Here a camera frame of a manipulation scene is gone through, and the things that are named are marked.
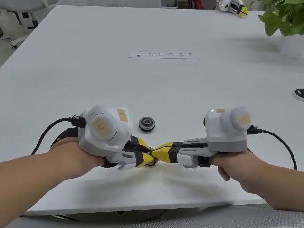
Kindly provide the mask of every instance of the forearm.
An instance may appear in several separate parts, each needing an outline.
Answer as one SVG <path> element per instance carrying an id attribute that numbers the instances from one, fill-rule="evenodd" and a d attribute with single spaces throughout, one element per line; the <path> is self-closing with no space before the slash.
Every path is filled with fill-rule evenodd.
<path id="1" fill-rule="evenodd" d="M 274 209 L 304 212 L 304 172 L 268 165 L 253 188 Z"/>
<path id="2" fill-rule="evenodd" d="M 0 227 L 24 213 L 49 190 L 68 178 L 51 153 L 0 163 Z"/>

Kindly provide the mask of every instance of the white table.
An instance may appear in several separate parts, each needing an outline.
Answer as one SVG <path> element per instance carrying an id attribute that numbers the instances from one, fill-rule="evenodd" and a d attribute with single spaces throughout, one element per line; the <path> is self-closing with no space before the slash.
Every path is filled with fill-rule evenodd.
<path id="1" fill-rule="evenodd" d="M 291 95 L 304 85 L 304 65 L 277 53 L 278 36 L 264 34 L 259 14 L 241 19 L 204 10 L 56 7 L 0 69 L 0 161 L 30 154 L 51 122 L 95 104 L 128 107 L 133 134 L 151 147 L 205 137 L 209 109 L 244 105 L 254 124 L 290 145 L 304 170 L 304 103 Z M 128 58 L 140 49 L 191 51 L 201 59 Z M 151 134 L 137 128 L 143 116 L 156 121 Z M 68 127 L 54 127 L 39 152 Z M 249 136 L 249 147 L 269 163 L 292 168 L 287 150 L 271 136 Z M 215 167 L 161 164 L 95 168 L 51 190 L 28 214 L 263 202 L 224 182 Z"/>

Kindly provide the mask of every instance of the black strap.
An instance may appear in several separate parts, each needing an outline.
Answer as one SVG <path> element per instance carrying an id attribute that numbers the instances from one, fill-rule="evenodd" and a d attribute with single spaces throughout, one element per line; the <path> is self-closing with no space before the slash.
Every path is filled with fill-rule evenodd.
<path id="1" fill-rule="evenodd" d="M 72 127 L 72 128 L 68 128 L 65 131 L 63 131 L 52 143 L 51 147 L 57 143 L 59 140 L 67 138 L 67 137 L 78 137 L 78 128 L 77 127 Z M 111 167 L 115 167 L 117 165 L 117 163 L 110 163 L 107 159 L 105 159 L 105 163 L 103 166 L 103 168 L 111 168 Z"/>

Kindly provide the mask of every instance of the wire connector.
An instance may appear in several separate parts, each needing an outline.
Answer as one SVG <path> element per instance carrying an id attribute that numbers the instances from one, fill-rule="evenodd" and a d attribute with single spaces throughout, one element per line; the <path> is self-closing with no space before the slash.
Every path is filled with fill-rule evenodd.
<path id="1" fill-rule="evenodd" d="M 69 122 L 74 127 L 80 127 L 80 128 L 85 128 L 86 127 L 86 119 L 84 117 L 81 117 L 81 116 L 78 116 L 78 115 L 74 115 L 73 117 L 70 117 Z"/>
<path id="2" fill-rule="evenodd" d="M 260 133 L 260 131 L 259 131 L 258 126 L 251 125 L 251 126 L 247 129 L 247 134 L 259 134 L 259 133 Z"/>

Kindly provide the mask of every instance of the power strip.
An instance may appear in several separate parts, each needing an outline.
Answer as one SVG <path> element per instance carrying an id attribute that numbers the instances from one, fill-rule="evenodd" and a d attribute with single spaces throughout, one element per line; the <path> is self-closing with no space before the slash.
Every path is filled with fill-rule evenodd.
<path id="1" fill-rule="evenodd" d="M 129 58 L 163 58 L 163 59 L 200 59 L 192 52 L 146 52 L 134 51 L 129 54 Z"/>

